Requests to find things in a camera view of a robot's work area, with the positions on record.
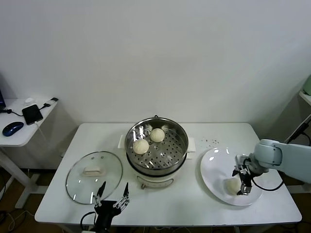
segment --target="glass lid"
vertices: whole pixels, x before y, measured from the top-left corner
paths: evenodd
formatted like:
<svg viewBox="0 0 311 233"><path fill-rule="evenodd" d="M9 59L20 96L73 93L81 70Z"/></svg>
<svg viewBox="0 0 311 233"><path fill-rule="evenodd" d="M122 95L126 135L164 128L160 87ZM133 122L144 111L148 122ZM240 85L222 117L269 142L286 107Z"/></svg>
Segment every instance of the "glass lid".
<svg viewBox="0 0 311 233"><path fill-rule="evenodd" d="M70 169L66 179L69 197L80 204L93 204L93 195L106 181L102 200L118 187L123 174L120 159L108 151L93 152L84 156Z"/></svg>

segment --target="floor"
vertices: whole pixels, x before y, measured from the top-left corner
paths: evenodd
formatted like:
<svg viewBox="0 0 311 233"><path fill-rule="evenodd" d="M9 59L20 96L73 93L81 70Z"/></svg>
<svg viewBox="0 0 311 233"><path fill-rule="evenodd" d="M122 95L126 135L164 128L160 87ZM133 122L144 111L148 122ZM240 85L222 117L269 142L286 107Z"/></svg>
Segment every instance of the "floor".
<svg viewBox="0 0 311 233"><path fill-rule="evenodd" d="M7 182L10 178L10 175L3 169L0 169L0 173L3 175L5 181ZM39 180L37 181L38 185L49 185L53 178L54 173L43 173L41 174ZM284 176L284 182L286 185L296 185L300 184L299 181L295 179ZM3 188L3 181L0 177L0 190ZM5 193L3 200L0 202L0 211L5 210L10 212L14 210L14 205L18 200L20 194L22 193L24 187L16 180L10 185ZM28 210L33 215L35 214L43 195L30 195L24 208ZM310 194L294 194L293 199L296 202L302 216L303 221L311 222L311 195ZM23 211L17 210L12 212L12 216L15 218L20 215ZM24 215L22 215L17 221L16 226L18 226L23 220ZM7 233L11 219L8 217L3 223L0 222L0 233ZM245 231L248 227L240 227L241 232ZM162 229L157 230L155 228L116 228L112 227L112 233L118 232L130 232L130 233L234 233L233 227L213 227L211 228L180 228L180 229ZM24 222L13 232L15 233L62 233L56 225L51 224L42 224L35 221L34 217L27 214ZM267 233L310 233L311 224L309 223L300 223L298 225L284 225L284 226L274 226L271 229L266 231Z"/></svg>

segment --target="cable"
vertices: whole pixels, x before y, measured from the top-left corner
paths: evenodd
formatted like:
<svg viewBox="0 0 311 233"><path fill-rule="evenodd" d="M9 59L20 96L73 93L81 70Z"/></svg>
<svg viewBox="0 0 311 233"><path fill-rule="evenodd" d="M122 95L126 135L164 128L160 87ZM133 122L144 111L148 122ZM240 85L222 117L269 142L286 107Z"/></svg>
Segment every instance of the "cable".
<svg viewBox="0 0 311 233"><path fill-rule="evenodd" d="M43 106L41 108L39 108L39 110L47 108L47 107L50 107L50 104L44 103Z"/></svg>
<svg viewBox="0 0 311 233"><path fill-rule="evenodd" d="M311 139L310 137L305 133L305 132L302 132L301 133L302 135L306 136L308 138L308 141L309 141L309 147L311 146Z"/></svg>
<svg viewBox="0 0 311 233"><path fill-rule="evenodd" d="M306 128L308 128L310 122L311 122L311 114L307 116L307 118L304 119L304 121L301 122L300 125L298 125L298 127L294 130L294 132L288 138L286 138L284 143L289 144L292 140L295 140L299 136L299 134L301 134L296 132L298 130L303 132Z"/></svg>
<svg viewBox="0 0 311 233"><path fill-rule="evenodd" d="M92 211L92 212L86 213L85 215L83 215L83 217L82 217L81 220L80 220L80 228L81 228L82 231L84 230L84 229L83 229L83 219L84 219L86 216L91 215L91 214L95 214L95 217L94 217L94 224L95 224L96 212L95 212L95 211Z"/></svg>
<svg viewBox="0 0 311 233"><path fill-rule="evenodd" d="M24 115L20 115L20 114L17 114L15 112L12 111L12 113L14 113L15 115L19 116L19 117L23 117Z"/></svg>
<svg viewBox="0 0 311 233"><path fill-rule="evenodd" d="M26 214L29 214L30 216L34 217L34 215L32 213L30 213L28 210L24 210L19 216L17 216L16 218L13 218L12 215L11 215L12 212L8 213L7 215L12 219L12 222L10 223L9 225L9 233L15 231L18 227L20 227L23 222L25 221L26 219ZM15 221L21 217L23 214L25 214L24 216L24 219L22 220L22 222L17 226L15 227Z"/></svg>
<svg viewBox="0 0 311 233"><path fill-rule="evenodd" d="M244 160L243 160L243 165L245 165L245 162L246 162L246 161L251 162L251 159L250 159L250 158L246 158L246 159L244 159Z"/></svg>
<svg viewBox="0 0 311 233"><path fill-rule="evenodd" d="M36 124L36 126L38 127L38 130L40 131L40 133L41 133L41 135L42 135L42 137L43 137L45 143L47 144L48 141L47 141L46 137L44 136L44 133L43 133L42 130L40 129L40 126L39 126L38 122L35 121L35 124Z"/></svg>
<svg viewBox="0 0 311 233"><path fill-rule="evenodd" d="M269 192L278 190L278 189L281 188L281 186L284 184L284 181L282 181L282 183L281 183L278 187L272 188L272 189L267 189L267 188L260 187L258 184L256 184L256 182L254 181L254 178L252 178L252 182L253 182L254 185L257 186L258 188L260 188L260 189L262 189L262 190L264 190L264 191L269 191Z"/></svg>
<svg viewBox="0 0 311 233"><path fill-rule="evenodd" d="M4 110L0 110L0 113L7 113L7 114L11 114L11 113L14 113L15 115L19 116L19 117L22 117L24 115L20 115L18 113L15 113L12 111L12 109L4 109Z"/></svg>
<svg viewBox="0 0 311 233"><path fill-rule="evenodd" d="M0 202L1 202L2 199L3 199L3 197L4 197L5 191L6 191L6 182L5 182L4 177L3 177L3 175L2 175L1 172L0 172L0 176L1 176L2 181L3 181L3 184L4 184L4 187L3 187L3 194L2 194L1 199L0 199Z"/></svg>

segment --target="steamed bun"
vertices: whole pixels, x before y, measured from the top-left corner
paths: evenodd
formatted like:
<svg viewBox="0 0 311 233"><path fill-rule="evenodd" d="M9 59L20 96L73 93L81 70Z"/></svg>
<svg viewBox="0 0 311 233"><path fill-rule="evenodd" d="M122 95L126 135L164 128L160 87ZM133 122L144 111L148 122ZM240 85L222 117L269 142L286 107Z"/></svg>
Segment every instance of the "steamed bun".
<svg viewBox="0 0 311 233"><path fill-rule="evenodd" d="M133 150L136 154L144 154L149 150L149 143L145 139L140 139L134 142Z"/></svg>
<svg viewBox="0 0 311 233"><path fill-rule="evenodd" d="M236 196L241 189L241 180L239 178L227 179L225 186L231 195Z"/></svg>
<svg viewBox="0 0 311 233"><path fill-rule="evenodd" d="M150 133L150 138L154 142L162 142L165 138L165 133L161 129L153 129Z"/></svg>

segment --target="robotic arm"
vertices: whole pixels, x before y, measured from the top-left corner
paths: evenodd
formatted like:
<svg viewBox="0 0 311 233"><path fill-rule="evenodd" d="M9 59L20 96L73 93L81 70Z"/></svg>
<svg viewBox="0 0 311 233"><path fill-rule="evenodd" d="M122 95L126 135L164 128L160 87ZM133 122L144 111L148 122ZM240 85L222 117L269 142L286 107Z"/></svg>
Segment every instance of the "robotic arm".
<svg viewBox="0 0 311 233"><path fill-rule="evenodd" d="M311 147L284 144L263 139L249 156L237 155L232 176L239 174L241 190L238 195L248 195L254 177L276 169L306 183L311 183Z"/></svg>
<svg viewBox="0 0 311 233"><path fill-rule="evenodd" d="M106 186L106 181L98 189L98 192L93 197L95 198L95 212L97 213L97 219L94 227L90 231L83 231L83 233L109 233L109 228L112 222L112 218L119 215L130 202L128 183L126 184L123 196L120 200L101 200L102 194Z"/></svg>

